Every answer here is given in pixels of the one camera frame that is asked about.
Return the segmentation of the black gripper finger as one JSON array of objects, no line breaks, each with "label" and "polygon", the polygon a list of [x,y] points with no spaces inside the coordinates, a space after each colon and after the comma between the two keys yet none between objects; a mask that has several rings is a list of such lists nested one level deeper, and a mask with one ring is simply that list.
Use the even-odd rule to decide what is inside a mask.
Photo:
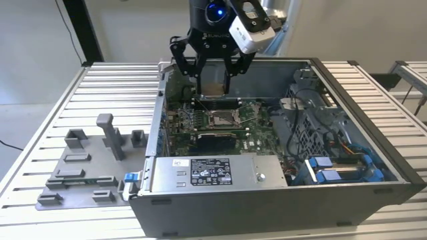
[{"label": "black gripper finger", "polygon": [[231,78],[235,77],[237,74],[244,74],[248,71],[249,65],[255,58],[255,53],[245,54],[240,53],[240,57],[237,58],[236,62],[232,62],[232,51],[223,50],[223,62],[224,62],[224,79],[223,79],[223,92],[224,94],[229,93],[231,88]]},{"label": "black gripper finger", "polygon": [[187,49],[188,38],[172,36],[169,38],[169,50],[175,59],[179,70],[184,76],[189,76],[196,80],[196,94],[201,94],[201,71],[205,66],[205,55],[196,53],[193,63],[189,63],[184,51]]}]

